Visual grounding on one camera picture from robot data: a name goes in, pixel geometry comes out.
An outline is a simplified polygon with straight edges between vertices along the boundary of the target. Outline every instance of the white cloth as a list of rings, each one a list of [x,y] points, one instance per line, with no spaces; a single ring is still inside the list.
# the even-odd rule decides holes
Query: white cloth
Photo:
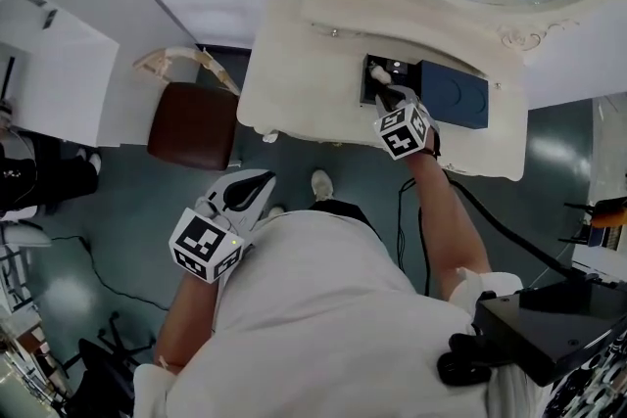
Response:
[[[317,211],[282,214],[253,240],[216,333],[178,377],[135,372],[136,418],[536,416],[542,392],[516,368],[489,393],[447,387],[436,369],[449,337],[472,333],[481,292],[512,293],[517,277],[469,274],[451,302],[426,298],[370,228]]]

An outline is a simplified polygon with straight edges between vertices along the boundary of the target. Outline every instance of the black pants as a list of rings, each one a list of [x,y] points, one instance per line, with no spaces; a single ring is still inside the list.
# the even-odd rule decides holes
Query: black pants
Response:
[[[330,201],[318,201],[310,207],[310,210],[320,210],[322,212],[330,212],[336,216],[345,216],[356,219],[357,221],[368,225],[372,228],[374,233],[376,233],[376,230],[374,230],[374,227],[370,224],[368,218],[365,217],[362,210],[353,204],[343,203],[342,201],[335,201],[331,199]]]
[[[59,203],[93,194],[96,188],[98,188],[98,173],[91,163],[81,157],[54,161],[39,165],[37,179],[32,190],[23,197],[19,197],[5,210]]]

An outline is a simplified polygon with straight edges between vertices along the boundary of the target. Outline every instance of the chair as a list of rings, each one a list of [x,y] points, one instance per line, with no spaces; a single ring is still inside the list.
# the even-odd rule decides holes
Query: chair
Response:
[[[226,90],[172,82],[166,72],[174,58],[201,64]],[[226,70],[206,51],[184,47],[153,51],[133,67],[148,71],[167,85],[153,119],[148,153],[187,167],[225,170],[233,148],[240,94]]]
[[[135,400],[133,366],[139,365],[133,356],[151,348],[155,340],[151,339],[146,347],[126,348],[115,324],[119,317],[117,312],[109,317],[113,343],[105,338],[106,330],[98,332],[98,339],[111,353],[81,339],[78,341],[78,354],[63,364],[64,371],[67,371],[82,359],[86,369],[78,390],[64,405],[63,410],[69,418],[119,418],[120,413],[132,414]]]

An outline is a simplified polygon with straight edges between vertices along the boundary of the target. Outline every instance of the person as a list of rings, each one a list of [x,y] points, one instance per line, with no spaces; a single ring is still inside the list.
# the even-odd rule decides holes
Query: person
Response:
[[[535,416],[547,392],[515,366],[485,385],[451,388],[438,377],[449,337],[474,334],[483,291],[522,285],[492,272],[426,152],[406,159],[442,301],[416,293],[363,213],[335,201],[318,170],[311,210],[264,220],[223,289],[185,274],[154,364],[135,371],[135,418]]]
[[[92,194],[98,187],[102,161],[79,149],[73,159],[37,163],[6,157],[0,144],[0,213],[56,204]]]

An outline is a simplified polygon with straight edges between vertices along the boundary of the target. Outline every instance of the vanity table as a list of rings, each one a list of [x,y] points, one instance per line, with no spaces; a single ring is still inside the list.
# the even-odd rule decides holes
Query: vanity table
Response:
[[[522,177],[525,61],[602,0],[267,0],[237,112],[268,142],[380,147],[360,104],[366,54],[430,61],[488,81],[489,125],[440,122],[440,164],[469,175]]]

